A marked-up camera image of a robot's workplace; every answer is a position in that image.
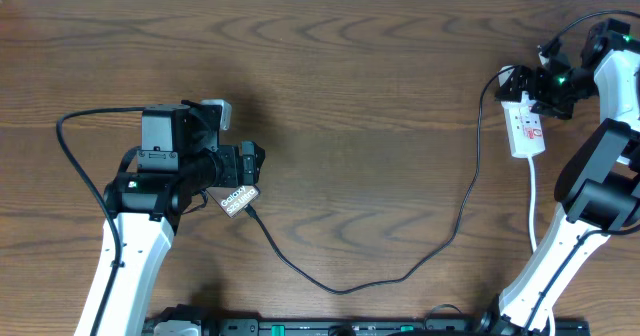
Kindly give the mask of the gold smartphone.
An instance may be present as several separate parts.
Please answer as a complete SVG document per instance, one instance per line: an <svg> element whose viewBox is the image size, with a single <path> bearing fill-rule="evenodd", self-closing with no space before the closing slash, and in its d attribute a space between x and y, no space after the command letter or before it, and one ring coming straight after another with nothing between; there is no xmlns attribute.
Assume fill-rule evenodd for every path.
<svg viewBox="0 0 640 336"><path fill-rule="evenodd" d="M206 191L231 219L260 196L259 188L253 185L243 185L237 188L210 187Z"/></svg>

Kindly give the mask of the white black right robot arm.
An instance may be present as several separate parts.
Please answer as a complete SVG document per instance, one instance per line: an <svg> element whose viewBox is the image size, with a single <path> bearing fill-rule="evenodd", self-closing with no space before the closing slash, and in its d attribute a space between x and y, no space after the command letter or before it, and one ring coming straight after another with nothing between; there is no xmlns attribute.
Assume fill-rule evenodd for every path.
<svg viewBox="0 0 640 336"><path fill-rule="evenodd" d="M558 334L552 308L580 267L610 237L639 230L639 41L623 14L598 12L577 67L555 35L539 46L539 67L505 66L495 76L517 158L542 152L540 117L569 120L580 100L598 97L600 124L560 173L551 225L477 334Z"/></svg>

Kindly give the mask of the white USB charger adapter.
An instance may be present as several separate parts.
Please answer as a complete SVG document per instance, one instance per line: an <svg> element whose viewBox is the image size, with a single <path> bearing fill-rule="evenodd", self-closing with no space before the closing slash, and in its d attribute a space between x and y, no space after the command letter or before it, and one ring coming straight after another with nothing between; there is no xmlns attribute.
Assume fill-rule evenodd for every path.
<svg viewBox="0 0 640 336"><path fill-rule="evenodd" d="M512 73L514 72L515 68L516 68L516 65L506 65L500 69L499 75L498 75L498 81L499 81L500 87L507 87L507 88L511 87Z"/></svg>

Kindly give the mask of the white power strip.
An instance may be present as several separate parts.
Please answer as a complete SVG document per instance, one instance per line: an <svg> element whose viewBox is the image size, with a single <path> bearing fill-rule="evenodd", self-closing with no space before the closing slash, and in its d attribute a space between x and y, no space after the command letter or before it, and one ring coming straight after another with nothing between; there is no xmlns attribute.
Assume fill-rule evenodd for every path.
<svg viewBox="0 0 640 336"><path fill-rule="evenodd" d="M532 112L534 101L524 92L521 102L500 102L504 110L511 156L533 159L545 151L540 116Z"/></svg>

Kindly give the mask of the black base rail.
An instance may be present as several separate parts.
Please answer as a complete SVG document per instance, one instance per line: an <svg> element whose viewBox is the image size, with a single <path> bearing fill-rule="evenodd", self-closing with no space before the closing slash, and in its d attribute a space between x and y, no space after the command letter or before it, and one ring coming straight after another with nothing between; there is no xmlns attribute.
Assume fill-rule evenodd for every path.
<svg viewBox="0 0 640 336"><path fill-rule="evenodd" d="M474 321L458 314L431 313L427 319L261 319L222 318L179 304L142 326L143 336L383 336L473 335Z"/></svg>

